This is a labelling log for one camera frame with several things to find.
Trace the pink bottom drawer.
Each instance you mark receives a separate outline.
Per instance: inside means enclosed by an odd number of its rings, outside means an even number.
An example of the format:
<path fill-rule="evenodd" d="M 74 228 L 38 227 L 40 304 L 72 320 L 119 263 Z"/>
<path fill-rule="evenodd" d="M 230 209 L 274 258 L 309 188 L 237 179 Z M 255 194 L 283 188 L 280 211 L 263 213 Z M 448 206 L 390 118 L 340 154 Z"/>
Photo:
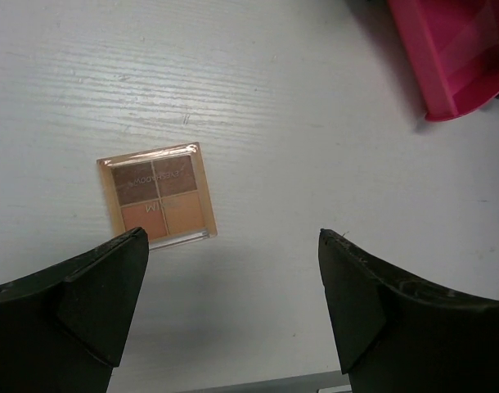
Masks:
<path fill-rule="evenodd" d="M 388 4 L 428 121 L 462 117 L 499 96 L 499 0 Z"/>

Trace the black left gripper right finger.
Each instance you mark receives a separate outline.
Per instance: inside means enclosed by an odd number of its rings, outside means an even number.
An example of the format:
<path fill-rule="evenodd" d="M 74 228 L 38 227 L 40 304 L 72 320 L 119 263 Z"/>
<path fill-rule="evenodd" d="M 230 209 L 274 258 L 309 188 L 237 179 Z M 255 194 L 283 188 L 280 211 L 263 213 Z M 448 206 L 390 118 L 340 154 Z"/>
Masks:
<path fill-rule="evenodd" d="M 318 261 L 355 392 L 499 392 L 499 300 L 440 286 L 330 230 Z"/>

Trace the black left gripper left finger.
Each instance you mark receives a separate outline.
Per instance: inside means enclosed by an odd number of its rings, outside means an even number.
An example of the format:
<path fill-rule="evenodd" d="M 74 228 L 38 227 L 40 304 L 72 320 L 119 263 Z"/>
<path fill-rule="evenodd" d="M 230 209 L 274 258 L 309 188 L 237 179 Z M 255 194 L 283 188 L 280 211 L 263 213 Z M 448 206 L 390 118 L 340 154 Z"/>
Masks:
<path fill-rule="evenodd" d="M 134 228 L 0 285 L 0 392 L 105 392 L 148 263 Z"/>

